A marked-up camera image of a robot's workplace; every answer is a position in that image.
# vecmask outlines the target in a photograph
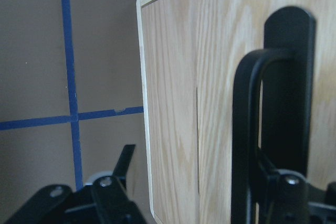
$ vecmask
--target blue line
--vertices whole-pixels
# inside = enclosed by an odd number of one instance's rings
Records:
[[[94,111],[94,112],[84,112],[84,113],[78,114],[78,119],[88,120],[88,119],[107,118],[110,116],[129,115],[129,114],[137,114],[137,113],[143,113],[143,106],[126,108],[123,111],[102,110],[102,111]]]
[[[71,123],[72,135],[72,151],[73,164],[75,167],[75,181],[76,189],[80,190],[83,187],[83,173],[82,161],[79,142],[79,123],[78,123],[78,106],[76,97],[76,83],[75,83],[75,58],[72,46],[72,25],[71,25],[71,9],[70,0],[62,1],[62,15],[63,15],[63,31],[65,43],[65,57],[67,63],[67,78],[68,78],[68,94],[69,94],[69,108],[70,115],[77,118],[76,122]]]
[[[74,121],[76,121],[76,118],[68,115],[8,121],[0,123],[0,131],[59,123],[69,123]]]

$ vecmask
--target metal bolt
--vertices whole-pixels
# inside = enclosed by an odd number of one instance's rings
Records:
[[[104,178],[102,178],[100,180],[99,184],[102,187],[110,186],[112,184],[111,177],[104,177]]]
[[[293,175],[286,176],[285,180],[289,185],[297,185],[300,182],[300,180]]]
[[[63,188],[61,186],[56,186],[54,190],[50,192],[50,196],[52,198],[55,198],[57,196],[60,196],[63,193]]]

